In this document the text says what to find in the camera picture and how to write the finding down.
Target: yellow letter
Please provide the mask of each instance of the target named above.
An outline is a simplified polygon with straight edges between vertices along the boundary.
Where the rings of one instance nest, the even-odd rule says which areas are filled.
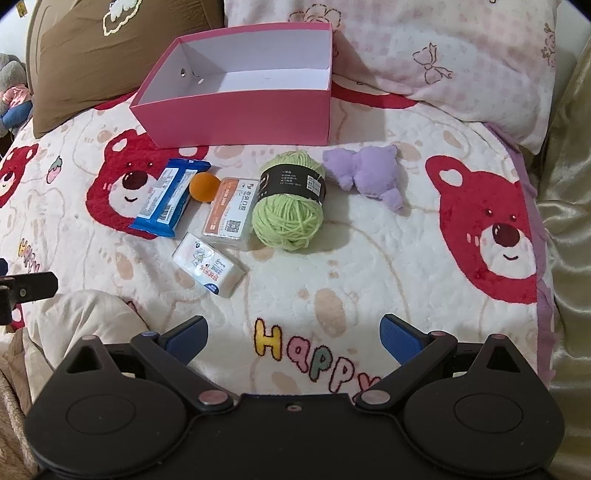
[[[28,241],[26,241],[24,238],[21,239],[21,243],[18,245],[18,256],[22,257],[22,255],[25,252],[25,249],[27,248],[28,245]]]
[[[271,347],[271,355],[277,361],[281,360],[282,333],[279,325],[273,325],[271,334],[265,334],[265,321],[256,319],[255,322],[255,351],[257,355],[264,356],[266,347]]]

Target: black yarn label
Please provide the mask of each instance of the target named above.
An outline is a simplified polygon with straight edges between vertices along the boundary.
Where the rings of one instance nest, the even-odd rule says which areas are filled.
[[[282,163],[262,173],[257,201],[280,193],[298,195],[322,205],[326,183],[322,175],[311,168]]]

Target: red bear face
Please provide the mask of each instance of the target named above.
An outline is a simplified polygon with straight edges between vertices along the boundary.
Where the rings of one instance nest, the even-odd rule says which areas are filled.
[[[199,147],[194,158],[203,159],[207,151],[207,147]],[[147,133],[124,131],[105,147],[105,161],[86,194],[88,213],[102,225],[120,232],[155,238],[130,228],[129,224],[141,210],[168,159],[176,157],[178,150],[158,148]]]
[[[441,194],[439,225],[467,279],[496,300],[537,299],[534,248],[521,184],[459,160],[431,157],[427,174]]]
[[[15,148],[4,159],[2,168],[0,168],[0,208],[6,205],[16,191],[25,174],[27,163],[35,156],[38,149],[39,144]]]

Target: pillow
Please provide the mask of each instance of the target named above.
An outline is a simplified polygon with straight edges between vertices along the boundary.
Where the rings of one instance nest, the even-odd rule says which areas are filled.
[[[81,0],[41,39],[35,137],[138,89],[176,37],[222,26],[220,0]]]
[[[494,122],[537,153],[554,86],[556,0],[225,0],[228,26],[330,22],[333,71]]]

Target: circular pad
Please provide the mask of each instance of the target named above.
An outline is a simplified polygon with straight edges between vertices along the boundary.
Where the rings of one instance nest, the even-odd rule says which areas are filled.
[[[67,476],[116,478],[148,468],[178,441],[186,409],[168,388],[88,371],[49,383],[26,435],[43,466]]]
[[[417,390],[404,408],[413,442],[454,472],[513,476],[544,466],[563,437],[560,411],[539,380],[479,371]]]
[[[482,433],[505,433],[523,420],[523,412],[517,403],[490,393],[464,397],[456,403],[454,412],[466,427]]]
[[[75,402],[67,421],[80,433],[104,435],[125,428],[135,417],[135,407],[117,395],[93,395]]]

